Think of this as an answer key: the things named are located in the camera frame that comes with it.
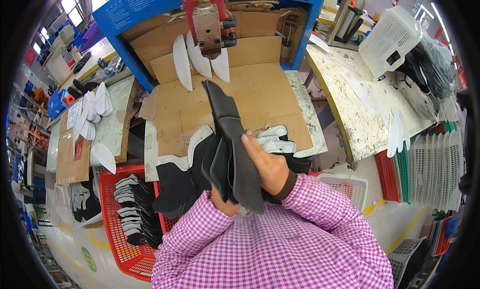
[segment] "orange hose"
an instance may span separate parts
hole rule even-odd
[[[351,8],[353,9],[353,8],[355,7],[355,0],[351,0],[351,1],[352,1],[352,3],[351,3],[351,4],[349,4],[348,6],[349,6],[349,7],[351,7]]]

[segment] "blue machine frame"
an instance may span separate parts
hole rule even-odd
[[[281,64],[284,70],[297,70],[323,0],[279,1],[281,1],[280,5],[287,5],[283,7],[301,6],[308,12],[307,21],[303,27],[303,36],[297,45],[292,63]],[[122,33],[149,18],[178,9],[181,5],[181,0],[109,0],[93,13],[95,21],[113,48],[148,92],[152,92],[156,81],[148,73],[130,44],[123,39]]]

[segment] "green circular sticker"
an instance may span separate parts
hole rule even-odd
[[[85,247],[81,248],[81,255],[83,256],[85,263],[87,263],[87,266],[92,269],[92,271],[97,271],[97,265],[95,265],[95,261],[93,260],[92,255]]]

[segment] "blue box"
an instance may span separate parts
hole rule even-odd
[[[67,97],[69,94],[67,90],[62,89],[62,91],[56,89],[48,100],[48,116],[52,119],[57,118],[57,116],[67,108],[67,104],[62,101],[63,97]]]

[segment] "hand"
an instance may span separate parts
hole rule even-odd
[[[285,157],[267,153],[250,130],[243,134],[241,140],[260,174],[261,187],[273,196],[278,195],[283,189],[290,171]]]
[[[223,202],[219,190],[214,185],[212,185],[212,195],[210,196],[210,200],[215,208],[220,210],[228,217],[231,217],[233,214],[237,213],[238,209],[241,207],[240,204],[233,204],[230,200]]]

